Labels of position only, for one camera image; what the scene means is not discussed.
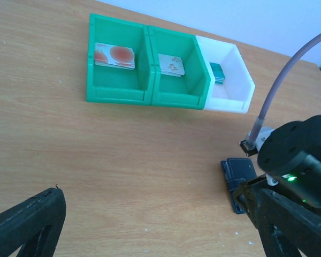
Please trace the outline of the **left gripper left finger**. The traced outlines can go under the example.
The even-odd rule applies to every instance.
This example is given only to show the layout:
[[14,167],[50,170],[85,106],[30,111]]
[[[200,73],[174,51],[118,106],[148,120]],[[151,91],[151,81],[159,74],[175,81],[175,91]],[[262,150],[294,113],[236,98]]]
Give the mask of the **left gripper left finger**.
[[64,193],[48,188],[0,213],[0,256],[53,256],[66,217]]

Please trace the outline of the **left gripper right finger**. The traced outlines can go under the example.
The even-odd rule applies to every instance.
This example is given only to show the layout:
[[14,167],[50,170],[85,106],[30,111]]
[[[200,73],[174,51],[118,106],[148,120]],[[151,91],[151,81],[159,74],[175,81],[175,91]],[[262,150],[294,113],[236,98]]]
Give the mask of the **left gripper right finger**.
[[321,256],[321,209],[264,177],[242,182],[232,196],[258,230],[266,256]]

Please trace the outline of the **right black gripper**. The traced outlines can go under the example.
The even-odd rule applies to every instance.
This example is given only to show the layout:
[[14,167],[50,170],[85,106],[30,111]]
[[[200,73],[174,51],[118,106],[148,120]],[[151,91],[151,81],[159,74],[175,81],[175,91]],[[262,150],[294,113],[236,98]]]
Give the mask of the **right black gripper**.
[[257,163],[303,202],[321,209],[321,115],[275,129]]

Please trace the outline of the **dark blue card holder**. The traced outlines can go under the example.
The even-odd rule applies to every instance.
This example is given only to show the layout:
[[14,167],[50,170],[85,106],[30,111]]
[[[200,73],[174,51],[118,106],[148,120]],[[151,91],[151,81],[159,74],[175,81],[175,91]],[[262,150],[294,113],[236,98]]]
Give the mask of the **dark blue card holder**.
[[230,196],[233,211],[236,214],[245,214],[246,211],[240,207],[233,198],[233,192],[242,182],[256,178],[257,174],[252,160],[249,158],[227,158],[220,162],[225,177],[226,187]]

